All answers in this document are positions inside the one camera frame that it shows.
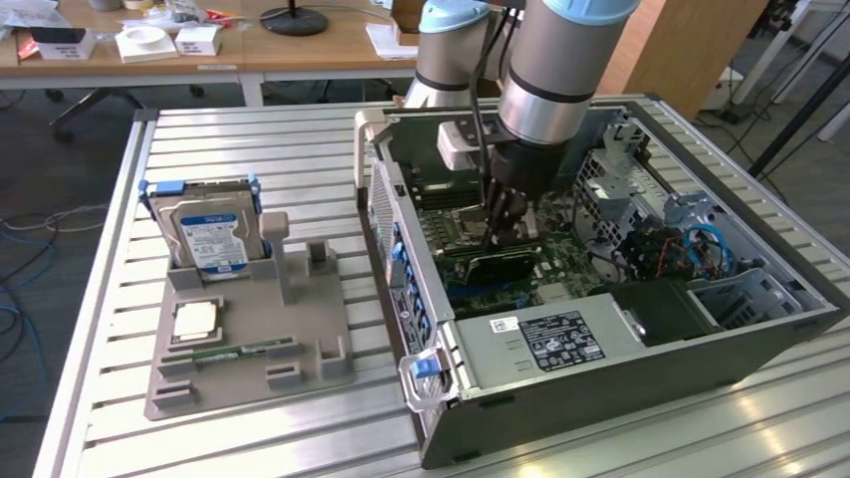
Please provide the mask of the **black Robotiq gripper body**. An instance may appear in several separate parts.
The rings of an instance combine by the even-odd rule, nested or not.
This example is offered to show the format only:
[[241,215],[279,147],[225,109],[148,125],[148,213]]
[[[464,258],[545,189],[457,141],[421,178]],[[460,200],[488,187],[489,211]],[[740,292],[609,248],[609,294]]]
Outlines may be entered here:
[[489,157],[489,177],[528,198],[539,198],[551,188],[567,149],[568,142],[544,145],[512,140],[497,143]]

